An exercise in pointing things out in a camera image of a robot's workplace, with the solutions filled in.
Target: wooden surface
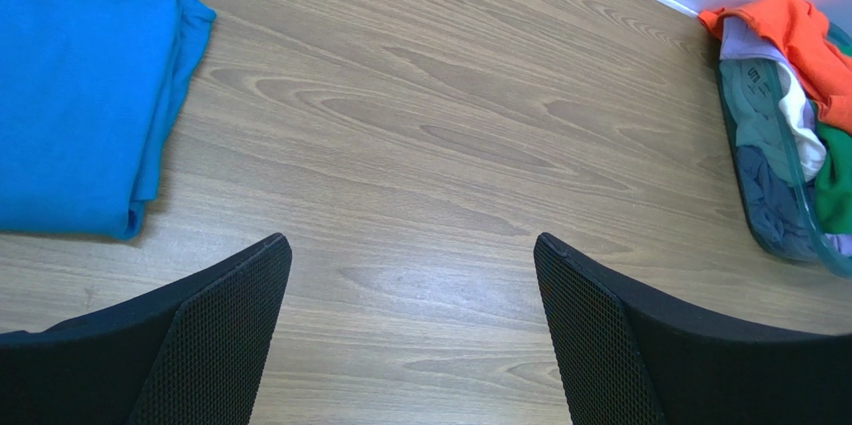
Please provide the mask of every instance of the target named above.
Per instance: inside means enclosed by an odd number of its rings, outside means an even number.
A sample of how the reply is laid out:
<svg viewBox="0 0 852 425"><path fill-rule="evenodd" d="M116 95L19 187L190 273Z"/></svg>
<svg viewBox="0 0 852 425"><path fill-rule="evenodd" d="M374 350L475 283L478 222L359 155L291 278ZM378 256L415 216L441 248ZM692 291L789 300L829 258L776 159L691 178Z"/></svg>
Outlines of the wooden surface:
<svg viewBox="0 0 852 425"><path fill-rule="evenodd" d="M569 423L542 231L713 310L852 330L852 282L749 235L693 19L651 0L203 1L219 19L141 237L0 236L0 331L275 231L295 258L256 424Z"/></svg>

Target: folded blue shirt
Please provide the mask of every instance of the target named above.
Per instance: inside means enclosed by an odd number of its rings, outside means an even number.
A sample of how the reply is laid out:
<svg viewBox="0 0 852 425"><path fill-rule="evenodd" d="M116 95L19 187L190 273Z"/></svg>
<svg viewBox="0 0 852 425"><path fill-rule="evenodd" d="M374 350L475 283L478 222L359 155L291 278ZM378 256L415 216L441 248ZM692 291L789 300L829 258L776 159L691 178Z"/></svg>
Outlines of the folded blue shirt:
<svg viewBox="0 0 852 425"><path fill-rule="evenodd" d="M0 0L0 230L135 236L215 18L198 0Z"/></svg>

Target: plastic bin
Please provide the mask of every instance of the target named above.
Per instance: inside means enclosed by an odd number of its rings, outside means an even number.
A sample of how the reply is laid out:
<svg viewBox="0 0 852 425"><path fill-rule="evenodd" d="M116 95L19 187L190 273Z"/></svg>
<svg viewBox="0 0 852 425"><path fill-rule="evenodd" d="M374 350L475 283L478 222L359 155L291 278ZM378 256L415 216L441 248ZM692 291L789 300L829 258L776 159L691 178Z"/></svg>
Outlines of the plastic bin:
<svg viewBox="0 0 852 425"><path fill-rule="evenodd" d="M836 45L852 44L852 39L834 25L829 32L829 40ZM766 59L723 60L719 63L717 81L743 209L746 213L749 229L757 243L764 250L777 257L798 262L821 262L835 275L852 278L852 258L845 257L837 251L834 244L823 233L813 210L813 191L805 183L793 134L777 106L778 101L782 98L782 93L775 62ZM752 100L771 101L771 103L763 103L761 106L769 105L765 109L771 108L774 111L774 114L769 113L765 115L765 118L771 124L773 132L777 129L776 138L783 145L783 156L776 156L773 164L775 168L779 167L779 163L786 165L786 174L790 177L789 184L786 184L787 190L795 197L798 213L793 213L787 217L789 219L787 223L790 225L790 229L796 230L795 239L784 236L779 238L778 233L772 230L772 227L767 227L765 220L761 220L759 216L761 209L749 205L750 203L759 203L762 197L758 196L753 184L746 185L747 182L744 182L745 179L748 183L752 183L751 179L741 176L738 159L738 154L741 151L738 150L736 144L737 123L729 107L729 103L735 100L734 94L738 93L738 88L751 90L749 103L753 103Z"/></svg>

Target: blue cloth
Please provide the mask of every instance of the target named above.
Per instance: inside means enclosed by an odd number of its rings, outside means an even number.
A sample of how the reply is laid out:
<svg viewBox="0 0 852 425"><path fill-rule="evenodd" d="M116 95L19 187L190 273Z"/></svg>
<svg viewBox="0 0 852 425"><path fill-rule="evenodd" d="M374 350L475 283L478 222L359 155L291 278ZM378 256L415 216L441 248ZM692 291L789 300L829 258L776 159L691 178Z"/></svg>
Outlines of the blue cloth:
<svg viewBox="0 0 852 425"><path fill-rule="evenodd" d="M135 236L216 14L0 0L0 230Z"/></svg>
<svg viewBox="0 0 852 425"><path fill-rule="evenodd" d="M738 147L737 167L752 230L777 255L799 260L814 257L796 196L772 171L761 149Z"/></svg>

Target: pile of clothes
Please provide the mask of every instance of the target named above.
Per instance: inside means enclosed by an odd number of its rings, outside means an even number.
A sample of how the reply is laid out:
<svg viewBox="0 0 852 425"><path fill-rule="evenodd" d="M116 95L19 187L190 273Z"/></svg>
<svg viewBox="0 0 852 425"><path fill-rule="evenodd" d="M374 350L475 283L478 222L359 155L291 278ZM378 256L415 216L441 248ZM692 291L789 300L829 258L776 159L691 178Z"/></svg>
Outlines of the pile of clothes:
<svg viewBox="0 0 852 425"><path fill-rule="evenodd" d="M852 39L805 0L704 11L758 242L813 261L852 256Z"/></svg>
<svg viewBox="0 0 852 425"><path fill-rule="evenodd" d="M132 238L216 14L199 0L0 10L0 231Z"/></svg>

